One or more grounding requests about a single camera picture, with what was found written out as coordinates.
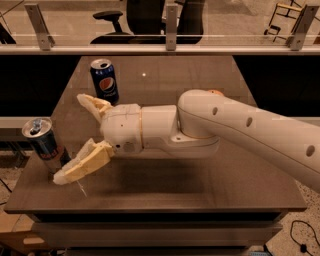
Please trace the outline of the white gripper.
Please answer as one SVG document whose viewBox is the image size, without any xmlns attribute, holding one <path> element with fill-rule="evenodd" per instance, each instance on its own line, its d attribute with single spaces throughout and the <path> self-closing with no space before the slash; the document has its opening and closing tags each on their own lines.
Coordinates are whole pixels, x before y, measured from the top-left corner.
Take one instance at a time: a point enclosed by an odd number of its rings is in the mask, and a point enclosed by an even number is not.
<svg viewBox="0 0 320 256">
<path fill-rule="evenodd" d="M 76 157 L 53 176 L 57 185 L 70 184 L 97 171 L 117 154 L 136 154 L 142 151 L 141 107 L 121 104 L 112 108 L 110 102 L 88 94 L 78 94 L 77 100 L 101 123 L 106 141 L 95 143 L 90 138 Z"/>
</svg>

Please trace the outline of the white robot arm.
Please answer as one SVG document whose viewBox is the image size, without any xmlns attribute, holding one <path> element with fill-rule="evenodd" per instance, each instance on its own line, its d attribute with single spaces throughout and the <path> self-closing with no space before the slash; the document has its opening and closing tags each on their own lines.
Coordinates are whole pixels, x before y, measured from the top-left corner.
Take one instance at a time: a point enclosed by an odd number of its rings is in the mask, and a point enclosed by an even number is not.
<svg viewBox="0 0 320 256">
<path fill-rule="evenodd" d="M 164 106 L 113 106 L 87 94 L 77 99 L 100 124 L 103 140 L 88 140 L 54 175 L 57 185 L 82 179 L 113 156 L 205 157 L 223 138 L 320 192 L 319 126 L 249 106 L 215 90 L 189 90 L 177 104 Z"/>
</svg>

